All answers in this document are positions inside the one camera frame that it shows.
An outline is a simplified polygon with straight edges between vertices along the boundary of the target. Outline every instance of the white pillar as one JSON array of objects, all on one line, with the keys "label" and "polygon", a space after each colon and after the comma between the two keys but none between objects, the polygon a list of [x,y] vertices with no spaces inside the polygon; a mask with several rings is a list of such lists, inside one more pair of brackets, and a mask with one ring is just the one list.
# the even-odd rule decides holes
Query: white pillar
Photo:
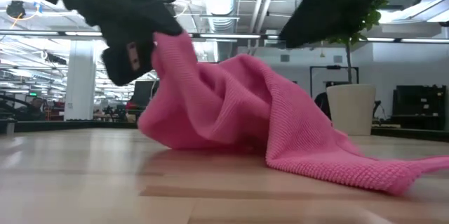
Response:
[{"label": "white pillar", "polygon": [[92,119],[97,69],[95,41],[72,41],[64,120]]}]

